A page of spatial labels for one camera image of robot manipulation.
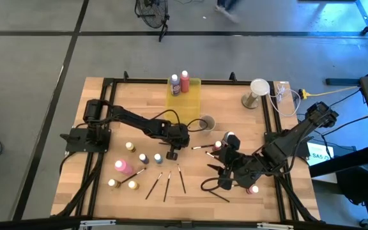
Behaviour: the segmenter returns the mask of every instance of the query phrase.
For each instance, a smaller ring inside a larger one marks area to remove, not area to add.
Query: wooden table
[[[85,81],[79,107],[77,109],[75,125],[82,123],[82,116],[86,102],[99,98],[103,78],[88,77]],[[250,90],[249,86],[201,86],[201,114],[213,116],[217,126],[210,135],[201,132],[190,134],[190,146],[210,144],[220,140],[226,131],[234,132],[241,140],[240,152],[252,153],[264,143],[263,134],[266,131],[262,103],[256,109],[246,109],[241,104],[242,94]],[[119,83],[116,89],[115,104],[137,113],[146,118],[152,118],[165,110],[165,84],[125,84]],[[268,101],[272,130],[275,129],[272,107]],[[294,109],[291,96],[285,97],[279,103],[283,113],[291,113]],[[297,124],[296,116],[280,117],[283,128],[292,128]],[[248,195],[244,188],[234,187],[230,191],[217,189],[215,192],[226,199],[227,203],[214,195],[203,192],[200,184],[208,178],[217,177],[217,172],[206,164],[220,165],[220,163],[204,152],[208,149],[191,150],[185,148],[179,151],[178,160],[164,159],[163,164],[156,164],[153,155],[161,154],[163,157],[169,146],[159,144],[159,140],[146,137],[140,130],[119,122],[112,122],[111,143],[109,151],[105,154],[100,184],[96,197],[94,217],[118,219],[163,219],[163,220],[226,220],[226,221],[279,221],[277,199],[273,177],[262,176],[256,185],[259,193]],[[135,144],[137,151],[131,153],[125,148],[126,142]],[[146,165],[147,170],[134,178],[139,184],[138,190],[131,190],[127,184],[120,188],[111,188],[107,185],[110,179],[123,180],[123,174],[114,169],[118,159],[125,159],[133,165],[135,171],[144,165],[139,161],[140,153],[150,158]],[[52,214],[60,212],[79,189],[86,162],[86,153],[76,153],[70,157],[63,166],[62,174],[56,190]],[[187,193],[184,194],[177,164],[180,164]],[[167,177],[171,171],[171,180],[168,195],[163,203],[164,190]],[[145,200],[157,176],[163,176],[150,195]],[[296,159],[291,171],[293,188],[310,213],[319,218],[318,206],[313,191],[311,176],[305,162]],[[208,187],[216,185],[215,182],[207,184]],[[87,213],[90,190],[86,193],[82,214]],[[284,193],[286,216],[291,218],[288,196]]]

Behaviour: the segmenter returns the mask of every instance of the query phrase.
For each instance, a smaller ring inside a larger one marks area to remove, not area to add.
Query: shoe
[[[219,5],[215,5],[215,11],[218,11],[218,12],[223,12],[225,10],[225,8],[224,7],[222,7],[222,6],[219,6]]]
[[[227,17],[229,20],[231,20],[231,22],[234,22],[234,23],[239,23],[240,22],[239,18],[236,15],[230,14],[225,9],[222,10],[221,12],[225,15],[225,17]]]

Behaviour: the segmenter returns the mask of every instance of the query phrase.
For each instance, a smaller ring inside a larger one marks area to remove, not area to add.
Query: cup
[[[199,128],[204,129],[203,132],[205,134],[209,134],[214,128],[215,128],[215,120],[213,117],[209,116],[209,115],[204,115],[202,117],[200,117],[200,119],[205,120],[205,122],[203,121],[199,121],[198,122],[198,126]]]

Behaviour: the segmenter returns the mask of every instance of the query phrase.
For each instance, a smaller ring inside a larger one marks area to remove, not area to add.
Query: concrete floor
[[[213,10],[214,0],[182,5],[169,1],[171,31],[361,31],[365,26],[355,3],[244,1],[238,25]],[[362,0],[368,12],[368,0]],[[82,0],[0,0],[0,30],[72,31]],[[152,31],[133,14],[131,0],[91,1],[82,31]],[[0,221],[8,220],[37,133],[61,69],[70,37],[0,37]],[[239,36],[79,37],[57,105],[42,160],[24,214],[48,217],[59,178],[65,142],[75,117],[85,77],[166,78],[187,69],[202,79],[264,78],[289,81],[310,93],[335,90],[327,77],[358,78],[368,73],[368,38],[298,38]],[[351,92],[318,100],[333,103]],[[336,105],[338,124],[367,114],[357,94]],[[368,119],[328,136],[328,141],[358,149],[368,146]],[[314,184],[320,214],[328,223],[356,226],[367,217],[342,195]]]

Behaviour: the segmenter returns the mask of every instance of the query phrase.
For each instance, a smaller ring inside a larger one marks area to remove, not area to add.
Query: floor fan
[[[168,30],[167,20],[170,18],[167,0],[136,0],[134,13],[151,28],[162,27],[158,36],[158,41],[161,42]]]

